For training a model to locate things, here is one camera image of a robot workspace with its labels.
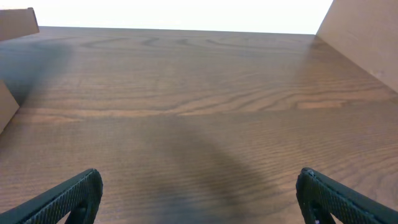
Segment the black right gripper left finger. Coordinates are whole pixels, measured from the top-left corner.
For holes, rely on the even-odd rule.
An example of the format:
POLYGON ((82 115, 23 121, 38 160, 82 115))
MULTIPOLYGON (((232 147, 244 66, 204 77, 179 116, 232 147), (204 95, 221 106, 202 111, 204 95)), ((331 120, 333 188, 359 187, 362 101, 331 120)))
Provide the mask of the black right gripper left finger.
POLYGON ((1 223, 93 223, 103 194, 96 169, 88 169, 1 214, 1 223))

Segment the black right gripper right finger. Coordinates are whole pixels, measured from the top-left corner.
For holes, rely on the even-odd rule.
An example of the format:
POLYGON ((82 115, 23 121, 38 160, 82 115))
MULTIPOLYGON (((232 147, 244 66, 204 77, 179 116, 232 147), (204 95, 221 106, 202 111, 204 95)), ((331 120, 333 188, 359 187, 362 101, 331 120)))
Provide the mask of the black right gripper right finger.
POLYGON ((301 170, 296 182, 296 197, 306 224, 397 223, 392 210, 355 190, 311 169, 301 170))

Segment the brown cardboard box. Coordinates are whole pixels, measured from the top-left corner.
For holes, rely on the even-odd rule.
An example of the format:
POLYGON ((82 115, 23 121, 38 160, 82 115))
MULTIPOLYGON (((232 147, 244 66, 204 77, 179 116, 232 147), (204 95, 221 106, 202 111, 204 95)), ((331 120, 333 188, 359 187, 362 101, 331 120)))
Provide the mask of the brown cardboard box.
MULTIPOLYGON (((32 7, 25 9, 1 9, 1 41, 39 33, 39 26, 32 7)), ((1 133, 15 115, 19 105, 1 80, 1 133)))

